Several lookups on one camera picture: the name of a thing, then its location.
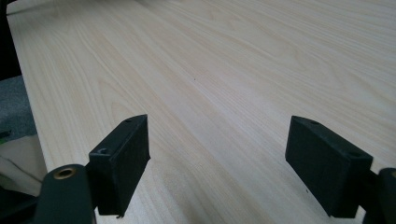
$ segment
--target wooden table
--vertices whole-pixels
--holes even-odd
[[[19,0],[8,21],[49,170],[148,114],[151,161],[100,223],[327,217],[285,161],[290,116],[396,165],[396,2]]]

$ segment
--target brass insert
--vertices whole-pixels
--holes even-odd
[[[76,168],[68,167],[56,172],[53,177],[55,179],[66,179],[76,173]]]

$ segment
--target gray fabric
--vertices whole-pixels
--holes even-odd
[[[22,76],[0,81],[0,133],[6,131],[6,141],[37,133]]]

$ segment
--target wood veneer board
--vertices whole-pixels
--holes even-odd
[[[151,161],[100,223],[361,223],[286,163],[290,116],[396,163],[396,2],[19,0],[8,21],[49,170],[148,114]]]

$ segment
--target black plastic block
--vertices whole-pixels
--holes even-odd
[[[356,189],[370,172],[372,156],[320,123],[293,116],[286,161],[329,216],[356,215]]]
[[[147,115],[126,119],[91,151],[87,171],[100,215],[124,216],[149,159]]]

